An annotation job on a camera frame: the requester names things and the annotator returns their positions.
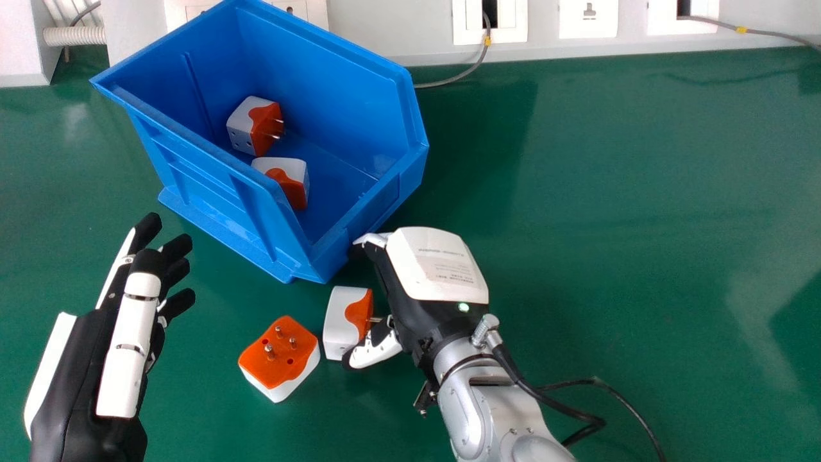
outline corrugated white hose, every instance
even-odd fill
[[[46,27],[43,29],[43,39],[50,47],[105,45],[105,27],[101,25]]]

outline green table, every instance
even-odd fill
[[[77,49],[48,88],[0,90],[0,455],[23,460],[25,396],[54,318],[94,305],[149,210],[195,242],[198,302],[169,329],[141,414],[148,461],[451,460],[409,358],[321,362],[270,404],[236,359],[275,318],[317,335],[333,284],[283,285],[156,202],[125,113]],[[821,460],[821,58],[807,49],[489,64],[422,90],[422,187],[385,229],[459,233],[526,375],[596,375],[670,460]],[[415,71],[418,81],[453,67]],[[581,460],[652,460],[595,389],[557,396],[608,419]],[[564,437],[577,423],[544,411]]]

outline robotic arm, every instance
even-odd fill
[[[391,316],[342,358],[359,369],[404,351],[425,374],[421,414],[438,404],[456,460],[567,462],[539,402],[512,377],[488,286],[452,233],[400,228],[354,242],[376,265]]]
[[[167,298],[189,272],[191,239],[146,248],[161,228],[159,215],[146,215],[122,244],[95,309],[57,317],[25,403],[32,462],[143,460],[146,374],[168,324],[195,301],[191,289]]]

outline white outlet plate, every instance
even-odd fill
[[[559,39],[618,35],[618,0],[559,0]]]
[[[527,0],[497,0],[498,28],[490,31],[495,44],[527,41]],[[482,0],[452,0],[453,44],[482,43]]]
[[[717,25],[679,21],[677,0],[647,1],[647,35],[715,34]],[[718,0],[691,0],[690,14],[718,19]]]
[[[289,11],[294,16],[328,30],[328,4],[326,0],[264,0],[275,7]],[[166,0],[165,17],[168,31],[196,18],[219,0]]]

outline gray cable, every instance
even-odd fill
[[[74,27],[75,25],[77,25],[78,22],[80,22],[81,19],[83,19],[85,17],[85,15],[87,15],[87,14],[91,13],[92,11],[96,10],[102,4],[103,4],[102,2],[94,2],[94,3],[90,4],[89,6],[85,7],[85,10],[77,13],[77,16],[74,16],[74,19],[72,19],[71,22],[68,23],[68,26],[69,27]],[[64,51],[65,51],[65,53],[63,54],[64,61],[68,62],[69,59],[71,59],[71,56],[70,56],[69,51],[68,51],[68,47],[65,47]]]
[[[768,35],[770,37],[778,37],[781,39],[788,39],[792,40],[793,42],[797,42],[802,45],[806,45],[811,47],[815,51],[821,53],[821,45],[814,44],[807,39],[802,39],[797,35],[789,35],[784,34],[782,32],[772,32],[771,30],[758,30],[758,29],[747,29],[746,27],[741,27],[738,25],[732,25],[728,22],[718,21],[713,18],[703,17],[703,16],[679,16],[678,19],[683,21],[698,21],[698,22],[706,22],[708,24],[717,25],[718,27],[723,27],[724,29],[734,30],[739,34],[753,34],[753,35]]]
[[[482,17],[484,18],[484,24],[485,24],[484,36],[482,37],[482,43],[483,43],[482,53],[479,55],[479,59],[476,62],[473,63],[473,66],[468,67],[464,72],[456,74],[453,77],[450,77],[450,78],[447,78],[447,79],[444,79],[444,80],[441,80],[441,81],[433,81],[433,82],[428,82],[428,83],[419,83],[419,84],[413,85],[414,88],[416,88],[416,89],[434,88],[435,86],[442,86],[442,85],[451,84],[455,81],[459,81],[459,80],[467,77],[468,75],[473,73],[473,71],[475,71],[476,69],[479,68],[479,66],[484,61],[484,55],[488,54],[488,48],[490,48],[490,41],[489,41],[489,39],[490,39],[490,18],[488,17],[488,14],[485,13],[485,12],[482,12]]]

